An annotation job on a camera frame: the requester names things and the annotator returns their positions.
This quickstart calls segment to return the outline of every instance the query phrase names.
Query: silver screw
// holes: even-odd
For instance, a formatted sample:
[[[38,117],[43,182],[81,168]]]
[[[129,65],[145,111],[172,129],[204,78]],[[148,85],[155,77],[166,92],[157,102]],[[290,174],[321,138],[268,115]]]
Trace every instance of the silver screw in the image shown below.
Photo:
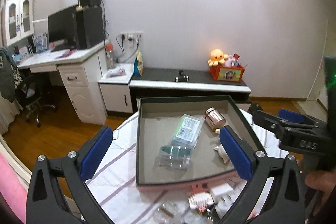
[[[38,161],[43,161],[45,159],[45,155],[39,155],[38,157],[37,157],[37,160]]]
[[[256,155],[258,158],[263,158],[265,156],[265,153],[263,151],[257,151]]]
[[[69,158],[74,158],[74,157],[76,157],[76,155],[77,155],[77,152],[76,152],[76,151],[70,151],[70,152],[68,153],[68,157],[69,157]]]
[[[289,160],[295,160],[295,156],[294,155],[289,154],[287,157],[288,157]]]

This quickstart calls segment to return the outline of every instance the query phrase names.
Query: electrical outlet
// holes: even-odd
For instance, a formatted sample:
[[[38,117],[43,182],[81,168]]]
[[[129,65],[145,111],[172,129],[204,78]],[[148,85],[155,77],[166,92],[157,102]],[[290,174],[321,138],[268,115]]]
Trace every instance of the electrical outlet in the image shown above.
[[[133,43],[135,40],[143,41],[143,32],[135,31],[135,32],[121,32],[120,35],[125,35],[125,40]]]

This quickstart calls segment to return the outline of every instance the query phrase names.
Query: pink fabric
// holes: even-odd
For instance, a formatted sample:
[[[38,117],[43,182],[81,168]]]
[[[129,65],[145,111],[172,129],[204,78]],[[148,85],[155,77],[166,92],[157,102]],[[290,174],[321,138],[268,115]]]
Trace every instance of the pink fabric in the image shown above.
[[[27,191],[14,170],[0,153],[0,192],[14,214],[26,224]]]

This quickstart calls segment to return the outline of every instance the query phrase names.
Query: white label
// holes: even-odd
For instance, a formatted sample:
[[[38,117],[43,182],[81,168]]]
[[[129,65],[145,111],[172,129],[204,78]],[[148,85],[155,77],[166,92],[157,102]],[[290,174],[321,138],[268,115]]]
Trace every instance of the white label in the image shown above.
[[[197,133],[199,124],[200,122],[198,120],[185,117],[179,131],[175,136],[179,137],[180,139],[192,142]]]

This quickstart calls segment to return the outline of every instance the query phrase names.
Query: computer monitor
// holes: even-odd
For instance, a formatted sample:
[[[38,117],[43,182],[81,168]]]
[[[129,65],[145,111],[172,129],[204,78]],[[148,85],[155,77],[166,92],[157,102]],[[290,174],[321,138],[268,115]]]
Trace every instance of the computer monitor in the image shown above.
[[[76,47],[73,19],[76,7],[73,5],[48,16],[49,43],[66,39],[69,48]]]

